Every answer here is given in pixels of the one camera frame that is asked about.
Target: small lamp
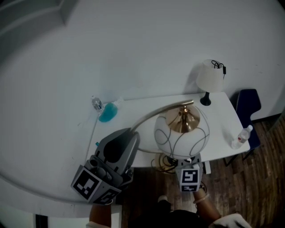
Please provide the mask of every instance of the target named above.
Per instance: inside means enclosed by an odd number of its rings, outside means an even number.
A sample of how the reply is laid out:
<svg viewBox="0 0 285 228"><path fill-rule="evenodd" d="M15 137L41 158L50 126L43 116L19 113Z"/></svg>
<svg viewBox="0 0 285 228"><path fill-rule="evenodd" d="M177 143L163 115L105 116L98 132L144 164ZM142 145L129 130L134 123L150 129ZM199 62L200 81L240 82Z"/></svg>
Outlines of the small lamp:
<svg viewBox="0 0 285 228"><path fill-rule="evenodd" d="M197 86L206 91L205 96L200 99L202 105L209 106L211 104L209 93L223 90L225 74L226 67L218 61L207 59L202 63L202 68L196 79Z"/></svg>

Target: lamp stand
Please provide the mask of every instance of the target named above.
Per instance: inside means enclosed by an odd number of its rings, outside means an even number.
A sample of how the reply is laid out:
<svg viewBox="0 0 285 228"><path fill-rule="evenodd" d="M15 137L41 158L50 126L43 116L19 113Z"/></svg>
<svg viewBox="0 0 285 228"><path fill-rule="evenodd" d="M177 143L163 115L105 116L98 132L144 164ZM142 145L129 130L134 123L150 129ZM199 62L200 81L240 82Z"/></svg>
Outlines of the lamp stand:
<svg viewBox="0 0 285 228"><path fill-rule="evenodd" d="M200 102L204 106L209 106L211 104L211 100L209 99L209 93L206 92L205 96L200 99Z"/></svg>

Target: person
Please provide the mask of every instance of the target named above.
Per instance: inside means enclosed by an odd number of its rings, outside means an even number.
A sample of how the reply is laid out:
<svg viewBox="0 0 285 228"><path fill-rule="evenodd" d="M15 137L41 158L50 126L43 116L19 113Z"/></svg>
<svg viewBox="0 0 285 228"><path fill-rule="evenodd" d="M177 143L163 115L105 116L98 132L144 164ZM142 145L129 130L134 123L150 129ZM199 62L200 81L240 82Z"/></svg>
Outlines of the person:
<svg viewBox="0 0 285 228"><path fill-rule="evenodd" d="M152 209L129 222L128 228L251 228L240 214L221 217L204 189L200 188L193 195L196 214L184 210L171 211L171 204L162 195ZM111 205L93 205L89 221L86 228L110 228Z"/></svg>

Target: bracelet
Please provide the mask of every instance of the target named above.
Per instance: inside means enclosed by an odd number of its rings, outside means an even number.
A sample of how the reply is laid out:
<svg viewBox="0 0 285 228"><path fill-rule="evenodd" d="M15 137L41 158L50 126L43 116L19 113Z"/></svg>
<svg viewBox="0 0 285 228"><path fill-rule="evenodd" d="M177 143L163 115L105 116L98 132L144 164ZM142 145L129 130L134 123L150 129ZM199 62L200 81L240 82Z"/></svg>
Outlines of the bracelet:
<svg viewBox="0 0 285 228"><path fill-rule="evenodd" d="M194 203L194 204L198 204L198 203L204 201L205 199L207 199L209 196L210 196L210 194L207 194L207 195L205 195L203 198L198 199L198 200L195 200L193 203Z"/></svg>

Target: chair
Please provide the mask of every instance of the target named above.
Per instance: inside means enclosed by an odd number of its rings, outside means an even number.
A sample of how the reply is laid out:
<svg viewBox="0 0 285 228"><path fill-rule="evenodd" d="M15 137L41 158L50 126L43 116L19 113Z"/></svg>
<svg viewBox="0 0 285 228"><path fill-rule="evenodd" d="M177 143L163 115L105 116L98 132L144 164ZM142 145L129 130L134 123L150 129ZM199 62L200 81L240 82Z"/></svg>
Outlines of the chair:
<svg viewBox="0 0 285 228"><path fill-rule="evenodd" d="M250 117L253 113L257 112L260 109L261 109L261 103L256 89L248 89L240 91L236 104L236 113L240 119L243 128L248 127L248 125L253 126ZM260 146L260 140L257 136L257 132L255 131L254 126L253 130L250 133L250 138L248 139L248 142L250 146L250 151L242 159L243 161L253 153L255 148L258 148ZM233 156L231 160L228 163L226 163L226 166L231 164L232 161L237 156L238 155Z"/></svg>

